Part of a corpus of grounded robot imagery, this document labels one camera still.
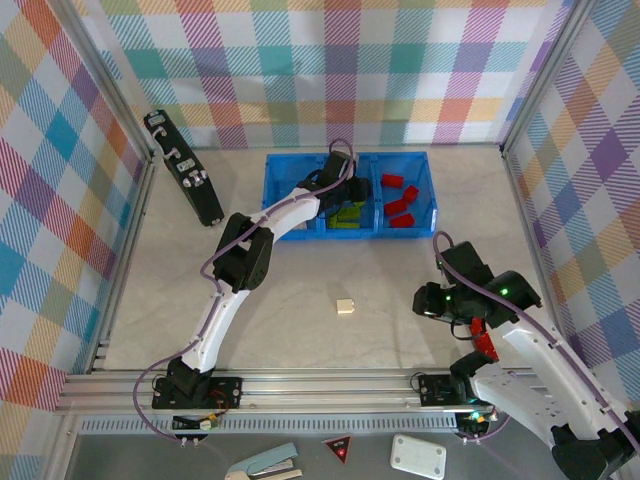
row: cable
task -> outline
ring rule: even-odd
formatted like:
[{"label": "cable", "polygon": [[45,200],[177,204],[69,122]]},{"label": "cable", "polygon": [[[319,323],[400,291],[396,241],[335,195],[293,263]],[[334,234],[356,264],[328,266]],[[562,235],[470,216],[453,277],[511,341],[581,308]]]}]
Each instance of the cable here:
[{"label": "cable", "polygon": [[491,437],[495,437],[496,435],[498,435],[502,430],[504,430],[504,428],[507,426],[507,423],[509,423],[509,421],[511,420],[511,417],[509,415],[507,415],[507,418],[504,419],[504,421],[500,424],[500,426],[498,428],[496,428],[495,430],[493,430],[492,432],[487,432],[484,435],[478,435],[477,437],[474,435],[470,435],[466,432],[458,432],[460,435],[462,435],[463,437],[468,438],[469,440],[489,440]]},{"label": "cable", "polygon": [[289,205],[291,203],[297,202],[299,200],[304,200],[306,198],[311,198],[311,197],[317,197],[318,195],[328,192],[332,189],[334,189],[335,187],[337,187],[338,185],[340,185],[342,182],[344,182],[345,180],[347,180],[349,178],[349,174],[353,171],[355,172],[355,157],[353,155],[353,147],[351,146],[351,143],[349,143],[347,140],[343,139],[343,138],[336,138],[335,140],[333,140],[330,144],[329,144],[329,153],[331,153],[333,151],[333,147],[336,143],[343,143],[347,149],[349,150],[349,164],[346,166],[343,174],[340,176],[340,178],[338,178],[335,182],[333,182],[331,185],[327,186],[327,187],[323,187],[319,190],[315,190],[313,192],[307,192],[307,193],[303,193],[301,195],[298,195],[297,197],[293,197],[290,198],[288,200],[285,200],[283,202],[277,203],[276,205],[274,205],[271,209],[267,210],[262,217],[260,217],[260,219],[255,222],[251,228],[249,228],[246,232],[244,232],[242,235],[240,235],[238,238],[236,238],[235,240],[233,240],[232,242],[229,242],[227,245],[225,245],[224,247],[222,247],[220,250],[218,250],[216,253],[214,253],[211,257],[209,257],[207,259],[206,262],[204,262],[204,264],[202,265],[202,267],[200,268],[200,275],[202,275],[204,278],[206,278],[207,280],[210,280],[213,285],[216,288],[216,299],[213,302],[213,305],[211,306],[211,310],[209,310],[209,313],[207,314],[207,318],[205,319],[202,328],[200,329],[200,331],[196,334],[196,338],[193,342],[191,342],[189,345],[187,345],[184,349],[180,350],[177,353],[174,353],[173,355],[170,355],[166,358],[163,358],[161,360],[158,360],[157,362],[155,362],[154,364],[150,365],[149,367],[147,367],[145,370],[142,371],[142,373],[140,374],[140,376],[138,377],[138,379],[136,380],[136,383],[133,385],[133,406],[136,409],[136,412],[138,413],[138,416],[140,417],[140,419],[144,422],[144,424],[149,427],[149,429],[162,436],[165,437],[169,440],[173,440],[175,442],[178,443],[182,443],[182,440],[176,438],[174,435],[170,435],[168,433],[163,432],[162,430],[158,429],[155,425],[153,425],[153,423],[151,423],[151,421],[147,418],[147,416],[144,414],[144,412],[142,411],[142,408],[140,407],[140,403],[138,402],[138,390],[140,388],[140,384],[142,383],[142,381],[144,380],[144,378],[155,368],[159,367],[160,365],[162,365],[163,363],[167,363],[170,362],[171,360],[181,357],[182,355],[184,355],[185,353],[187,353],[189,350],[191,350],[193,347],[195,347],[198,343],[200,343],[202,341],[202,338],[205,334],[205,332],[207,331],[207,329],[209,328],[209,324],[211,323],[214,314],[216,312],[216,310],[218,309],[218,305],[220,304],[220,298],[222,295],[222,287],[220,286],[220,282],[218,282],[218,280],[213,276],[210,275],[209,273],[207,273],[206,269],[207,267],[209,267],[209,265],[211,265],[214,261],[216,261],[220,256],[224,255],[225,253],[227,253],[229,250],[231,250],[233,247],[235,247],[236,245],[240,244],[241,242],[243,242],[246,238],[248,238],[253,232],[255,232],[260,225],[262,225],[264,222],[266,222],[269,217],[271,215],[273,215],[275,212],[277,212],[278,210],[280,210],[281,208],[285,207],[286,205]]},{"label": "cable", "polygon": [[557,345],[556,338],[551,333],[549,333],[549,331],[544,326],[542,326],[542,324],[540,324],[537,320],[535,320],[531,315],[525,313],[521,308],[517,307],[516,305],[514,305],[510,301],[504,299],[503,297],[500,297],[500,296],[496,295],[493,292],[490,292],[489,290],[487,290],[485,288],[482,288],[479,285],[476,285],[475,283],[471,282],[470,280],[467,280],[460,273],[458,273],[444,259],[444,257],[442,256],[442,253],[440,253],[440,250],[438,249],[438,238],[440,238],[440,237],[446,238],[449,241],[449,246],[450,247],[453,246],[453,239],[451,238],[451,236],[448,233],[443,232],[442,230],[439,230],[439,231],[437,231],[435,233],[435,235],[433,236],[433,251],[435,252],[436,259],[439,262],[439,264],[442,265],[456,280],[458,280],[463,285],[469,287],[472,290],[475,290],[476,292],[480,293],[481,295],[484,295],[485,297],[487,297],[487,298],[489,298],[489,299],[491,299],[491,300],[493,300],[495,302],[498,302],[499,304],[501,304],[501,305],[507,307],[509,310],[513,311],[522,320],[524,320],[525,322],[529,323],[535,330],[537,330],[538,333],[540,333],[551,345],[554,345],[554,348],[567,361],[569,366],[574,370],[574,372],[578,375],[578,377],[580,377],[580,380],[591,391],[591,393],[594,395],[596,401],[600,404],[602,409],[604,411],[608,412],[608,415],[611,417],[613,422],[620,429],[620,431],[624,434],[624,436],[627,437],[627,440],[629,440],[629,443],[631,444],[633,449],[640,456],[640,444],[638,443],[638,441],[635,439],[633,434],[629,431],[627,426],[624,424],[624,421],[613,410],[613,408],[611,407],[609,402],[607,402],[607,399],[604,398],[604,396],[600,392],[600,389],[597,387],[597,385],[594,384],[593,380],[590,379],[585,374],[585,372],[580,368],[580,366],[577,364],[577,362],[573,359],[573,357],[571,356],[569,351],[563,345]]}]

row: red block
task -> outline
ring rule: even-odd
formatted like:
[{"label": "red block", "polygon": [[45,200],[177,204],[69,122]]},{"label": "red block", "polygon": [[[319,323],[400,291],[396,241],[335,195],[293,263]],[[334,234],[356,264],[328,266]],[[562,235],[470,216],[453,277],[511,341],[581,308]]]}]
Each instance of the red block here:
[{"label": "red block", "polygon": [[382,186],[391,188],[402,188],[404,177],[400,175],[391,175],[390,173],[382,174]]},{"label": "red block", "polygon": [[413,185],[409,185],[402,194],[402,199],[407,203],[413,203],[416,201],[416,198],[418,198],[419,193],[420,190],[418,188]]},{"label": "red block", "polygon": [[384,214],[387,217],[391,217],[396,213],[404,212],[407,209],[407,206],[407,202],[402,199],[389,202],[384,206]]},{"label": "red block", "polygon": [[413,227],[415,223],[416,221],[410,213],[405,213],[404,215],[389,220],[391,228],[409,228]]},{"label": "red block", "polygon": [[[471,321],[471,327],[469,327],[469,331],[471,335],[479,335],[482,332],[482,319],[474,318]],[[496,352],[495,347],[493,346],[493,342],[491,341],[491,337],[488,333],[484,333],[481,337],[476,338],[473,341],[473,346],[476,347],[478,352],[482,352],[485,355],[490,356],[496,362],[500,361],[498,358],[498,353]]]}]

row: stapler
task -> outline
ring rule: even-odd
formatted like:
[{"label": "stapler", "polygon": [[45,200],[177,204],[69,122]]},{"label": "stapler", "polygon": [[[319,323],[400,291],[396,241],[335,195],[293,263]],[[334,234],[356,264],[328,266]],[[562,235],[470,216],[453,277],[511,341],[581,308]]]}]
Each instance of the stapler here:
[{"label": "stapler", "polygon": [[[251,480],[255,475],[267,475],[293,468],[293,459],[298,456],[298,451],[293,443],[287,443],[277,448],[247,458],[242,462],[232,465],[227,471],[225,480]],[[289,470],[260,477],[264,480],[288,480],[302,476],[302,470]]]}]

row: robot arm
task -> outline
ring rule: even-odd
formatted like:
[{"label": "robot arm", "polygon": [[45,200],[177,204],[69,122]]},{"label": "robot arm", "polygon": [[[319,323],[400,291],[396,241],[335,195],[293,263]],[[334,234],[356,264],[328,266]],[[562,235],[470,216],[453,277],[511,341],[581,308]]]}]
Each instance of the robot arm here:
[{"label": "robot arm", "polygon": [[421,287],[414,312],[452,325],[483,318],[492,335],[502,336],[523,356],[552,398],[518,382],[479,352],[451,366],[458,395],[463,401],[493,404],[515,418],[551,448],[568,478],[608,478],[636,453],[639,412],[627,412],[606,391],[555,327],[524,313],[540,306],[540,298],[521,275],[509,271],[494,277],[469,242],[453,245],[449,238],[451,247],[440,253],[438,236],[438,267],[453,286]]},{"label": "robot arm", "polygon": [[[287,197],[282,199],[278,205],[282,205],[282,208],[276,210],[276,212],[268,217],[268,219],[261,224],[261,228],[264,228],[272,233],[272,243],[275,243],[282,235],[287,233],[302,222],[312,220],[318,215],[318,209],[320,208],[320,199],[315,196],[303,198],[290,202],[291,199],[301,197],[305,193],[309,193],[309,190],[303,188],[295,188]],[[262,218],[269,210],[273,210],[274,207],[269,207],[259,213],[251,215],[251,222],[255,223]],[[199,370],[200,372],[207,372],[212,370],[218,359],[218,352],[220,351],[220,345],[224,339],[231,320],[245,298],[249,296],[250,290],[239,289],[234,292],[232,285],[222,280],[219,282],[221,292],[218,292],[220,297],[217,308],[214,309],[215,297],[212,298],[205,311],[202,314],[200,322],[196,327],[196,333],[192,337],[194,343],[200,335],[205,323],[209,319],[210,315],[213,318],[208,322],[208,326],[201,334],[202,341],[195,342],[196,346],[189,352],[185,353],[182,357],[182,361],[193,370]]]},{"label": "robot arm", "polygon": [[[216,254],[201,270],[217,292],[188,347],[165,359],[169,361],[167,375],[155,382],[153,408],[215,407],[215,399],[210,398],[214,391],[224,394],[230,408],[239,405],[242,379],[211,376],[222,340],[244,299],[264,281],[277,240],[344,201],[361,202],[371,196],[371,182],[353,174],[352,156],[330,149],[324,168],[302,179],[287,197],[254,215],[235,213],[229,218]],[[213,276],[204,271],[209,263]]]}]

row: blue bin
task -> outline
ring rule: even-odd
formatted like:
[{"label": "blue bin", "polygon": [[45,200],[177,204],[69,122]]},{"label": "blue bin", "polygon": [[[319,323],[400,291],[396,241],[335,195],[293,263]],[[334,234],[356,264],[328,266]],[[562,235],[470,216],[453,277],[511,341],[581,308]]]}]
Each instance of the blue bin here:
[{"label": "blue bin", "polygon": [[[298,182],[312,171],[322,168],[327,157],[326,153],[267,155],[262,208],[289,195]],[[403,188],[382,187],[380,180],[383,173],[402,175]],[[306,222],[302,228],[291,230],[282,238],[307,240],[433,236],[438,207],[425,152],[360,153],[356,175],[368,178],[373,185],[373,196],[361,209],[360,228],[329,228],[329,216],[333,213],[330,211]],[[408,209],[416,223],[411,228],[391,228],[389,218],[384,215],[384,204],[402,198],[404,189],[409,185],[420,189],[418,199]]]}]

